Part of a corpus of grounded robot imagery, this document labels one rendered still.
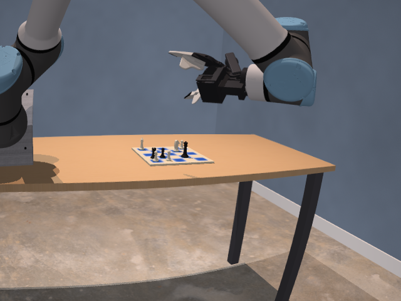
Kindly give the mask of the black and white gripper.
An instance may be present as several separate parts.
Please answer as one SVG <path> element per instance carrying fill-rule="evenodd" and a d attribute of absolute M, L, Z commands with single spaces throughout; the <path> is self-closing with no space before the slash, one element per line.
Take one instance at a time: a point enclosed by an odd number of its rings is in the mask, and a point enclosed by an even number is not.
<path fill-rule="evenodd" d="M 227 65 L 209 55 L 184 51 L 169 51 L 169 54 L 181 57 L 179 66 L 184 70 L 189 68 L 203 70 L 204 66 L 208 66 L 196 79 L 198 89 L 185 97 L 185 99 L 194 98 L 192 104 L 195 104 L 200 97 L 202 102 L 208 103 L 223 103 L 226 95 L 237 95 L 239 100 L 246 98 L 247 92 L 244 86 L 248 68 L 243 68 L 241 73 L 232 74 Z"/>

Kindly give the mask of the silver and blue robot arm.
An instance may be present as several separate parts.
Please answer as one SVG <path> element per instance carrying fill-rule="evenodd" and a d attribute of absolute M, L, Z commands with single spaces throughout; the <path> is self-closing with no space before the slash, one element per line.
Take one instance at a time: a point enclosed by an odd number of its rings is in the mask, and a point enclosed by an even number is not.
<path fill-rule="evenodd" d="M 0 148 L 28 126 L 22 94 L 61 56 L 58 29 L 71 0 L 33 0 L 11 46 L 0 46 Z M 306 21 L 274 18 L 259 0 L 193 0 L 248 54 L 250 100 L 310 107 L 316 93 Z M 298 44 L 297 44 L 297 43 Z"/>

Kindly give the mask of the blue and cream chessboard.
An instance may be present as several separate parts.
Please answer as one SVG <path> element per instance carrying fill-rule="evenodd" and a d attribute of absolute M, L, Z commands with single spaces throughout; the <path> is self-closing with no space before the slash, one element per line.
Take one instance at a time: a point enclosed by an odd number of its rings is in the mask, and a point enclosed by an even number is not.
<path fill-rule="evenodd" d="M 154 162 L 150 157 L 152 156 L 152 147 L 144 147 L 145 150 L 139 150 L 139 147 L 132 147 L 132 150 L 140 156 L 149 166 L 172 166 L 172 165 L 186 165 L 186 164 L 210 164 L 214 163 L 213 160 L 203 156 L 202 154 L 187 147 L 188 158 L 181 157 L 184 150 L 178 148 L 178 152 L 174 152 L 174 147 L 155 147 L 158 162 Z M 160 158 L 162 148 L 165 148 L 165 158 Z M 170 151 L 171 161 L 166 161 L 167 151 Z"/>

